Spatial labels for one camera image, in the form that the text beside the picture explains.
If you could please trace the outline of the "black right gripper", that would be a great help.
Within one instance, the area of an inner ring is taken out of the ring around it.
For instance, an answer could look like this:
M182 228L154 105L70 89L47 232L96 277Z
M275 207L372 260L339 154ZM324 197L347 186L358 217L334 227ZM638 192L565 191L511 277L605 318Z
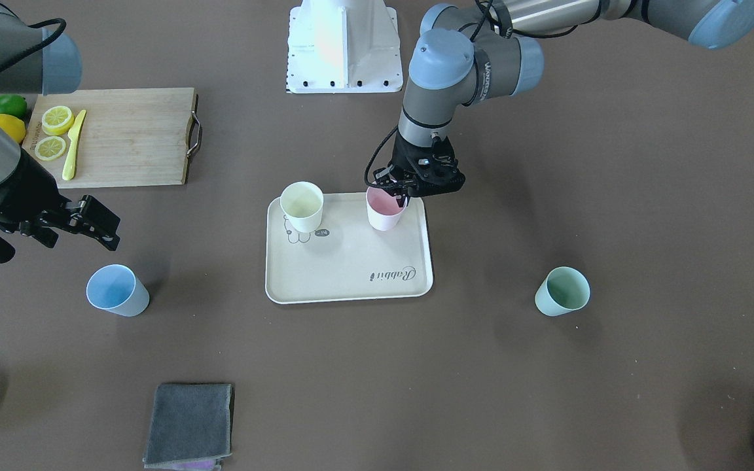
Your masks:
M69 201L61 196L54 177L24 153L14 173L0 184L0 230L26 230L28 236L52 248L54 228L95 239L109 251L117 250L120 218L93 196ZM15 249L0 237L0 264L9 262Z

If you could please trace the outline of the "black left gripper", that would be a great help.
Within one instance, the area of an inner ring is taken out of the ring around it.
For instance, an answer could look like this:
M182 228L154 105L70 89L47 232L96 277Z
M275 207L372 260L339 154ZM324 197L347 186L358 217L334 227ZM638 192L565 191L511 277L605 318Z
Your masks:
M457 192L465 182L449 138L433 135L430 146L417 147L398 136L390 164L374 170L373 187L395 199Z

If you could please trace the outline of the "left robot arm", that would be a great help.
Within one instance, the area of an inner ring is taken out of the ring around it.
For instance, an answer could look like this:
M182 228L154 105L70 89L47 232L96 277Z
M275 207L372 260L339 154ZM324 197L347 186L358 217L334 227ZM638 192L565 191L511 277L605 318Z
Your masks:
M754 1L476 1L441 3L421 22L408 66L389 163L364 180L401 205L463 187L448 134L459 105L514 96L537 86L541 39L569 35L598 19L634 19L689 44L720 50L754 29Z

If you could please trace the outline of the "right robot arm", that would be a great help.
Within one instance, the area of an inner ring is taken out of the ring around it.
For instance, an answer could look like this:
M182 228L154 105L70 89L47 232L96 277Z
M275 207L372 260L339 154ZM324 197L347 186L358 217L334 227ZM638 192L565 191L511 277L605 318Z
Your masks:
M0 2L0 232L52 248L63 230L114 251L119 218L92 196L61 196L54 176L22 146L29 118L24 95L69 94L80 86L80 50L66 26L63 18L24 23ZM14 253L0 236L0 264Z

